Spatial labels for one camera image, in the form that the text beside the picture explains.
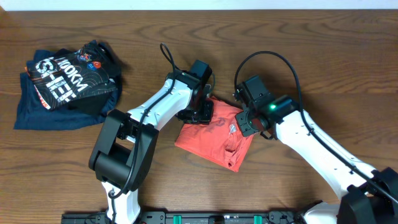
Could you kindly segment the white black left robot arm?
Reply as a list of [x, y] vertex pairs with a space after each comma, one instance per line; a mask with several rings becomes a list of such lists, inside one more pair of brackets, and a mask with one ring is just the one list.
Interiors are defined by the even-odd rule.
[[172, 119], [209, 124], [213, 102], [208, 99], [210, 66], [196, 60], [190, 70], [174, 68], [163, 87], [145, 103], [127, 112], [112, 110], [99, 133], [89, 168], [108, 198], [100, 223], [135, 223], [140, 215], [138, 189], [146, 178], [160, 130]]

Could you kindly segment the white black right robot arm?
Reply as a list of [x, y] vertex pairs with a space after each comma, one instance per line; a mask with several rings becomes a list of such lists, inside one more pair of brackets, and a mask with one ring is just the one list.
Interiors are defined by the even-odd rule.
[[243, 104], [236, 115], [243, 136], [270, 132], [308, 162], [327, 182], [338, 204], [319, 202], [298, 213], [299, 223], [397, 223], [397, 172], [379, 171], [327, 135], [299, 103], [275, 98], [258, 76], [235, 86]]

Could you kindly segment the orange printed t-shirt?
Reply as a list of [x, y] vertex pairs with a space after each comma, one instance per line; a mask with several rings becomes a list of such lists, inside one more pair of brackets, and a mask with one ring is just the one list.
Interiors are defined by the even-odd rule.
[[236, 115], [241, 109], [215, 97], [213, 116], [209, 124], [184, 124], [175, 146], [238, 172], [254, 136], [244, 137], [238, 128]]

